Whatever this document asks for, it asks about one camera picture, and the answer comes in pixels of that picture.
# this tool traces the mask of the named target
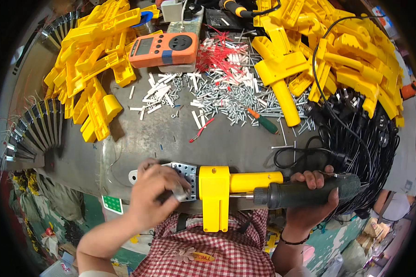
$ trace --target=pink object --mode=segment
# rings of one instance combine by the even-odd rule
[[[305,245],[303,247],[303,261],[308,261],[308,259],[311,258],[311,256],[313,256],[314,252],[314,247],[312,247],[311,245]]]

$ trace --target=metal workbench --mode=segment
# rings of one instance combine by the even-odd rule
[[[110,123],[111,135],[95,143],[85,143],[80,133],[80,125],[71,120],[64,124],[64,148],[47,153],[46,166],[41,171],[57,182],[100,197],[109,195],[124,200],[130,199],[132,185],[128,173],[137,169],[139,163],[153,157],[166,163],[180,161],[194,165],[228,165],[231,172],[268,172],[276,171],[273,163],[275,150],[271,146],[284,145],[281,132],[277,135],[264,128],[230,125],[223,114],[202,132],[193,143],[188,140],[197,134],[197,126],[191,111],[198,110],[189,103],[194,96],[186,86],[179,92],[175,104],[183,105],[179,117],[171,118],[178,108],[162,105],[157,111],[146,114],[139,120],[139,112],[129,107],[142,107],[141,102],[151,88],[149,72],[152,70],[158,80],[157,68],[135,69],[137,80],[125,88],[114,85],[110,70],[99,75],[105,91],[114,94],[124,108]],[[129,99],[132,86],[135,86],[133,98]],[[297,138],[291,128],[282,120],[288,145],[296,139],[297,147],[304,147],[305,141],[313,132],[304,132]],[[284,162],[292,161],[293,154],[287,153]]]

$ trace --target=black handle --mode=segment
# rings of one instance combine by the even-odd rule
[[[328,195],[336,187],[339,188],[339,202],[346,202],[360,192],[361,181],[354,174],[328,177],[323,188],[315,190],[309,189],[306,182],[271,183],[268,188],[254,189],[253,202],[256,205],[267,205],[270,210],[322,205],[327,203]]]

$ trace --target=black plug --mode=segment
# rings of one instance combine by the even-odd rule
[[[346,167],[346,166],[350,166],[351,165],[351,163],[353,162],[353,160],[352,159],[350,159],[349,158],[349,156],[347,155],[347,154],[345,154],[345,153],[339,153],[339,152],[336,152],[336,151],[331,151],[331,155],[333,155],[334,156],[334,158],[339,162],[339,163],[341,163],[342,164],[342,166],[344,166],[344,168]]]

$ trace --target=red checkered shirt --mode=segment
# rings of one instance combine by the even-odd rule
[[[247,230],[237,230],[250,215],[229,216],[228,231],[203,231],[202,215],[187,220],[186,229],[176,232],[179,214],[173,214],[156,228],[151,250],[134,271],[135,276],[275,276],[270,255],[263,251],[268,210],[254,210]],[[178,262],[176,252],[186,247],[210,255],[211,262]]]

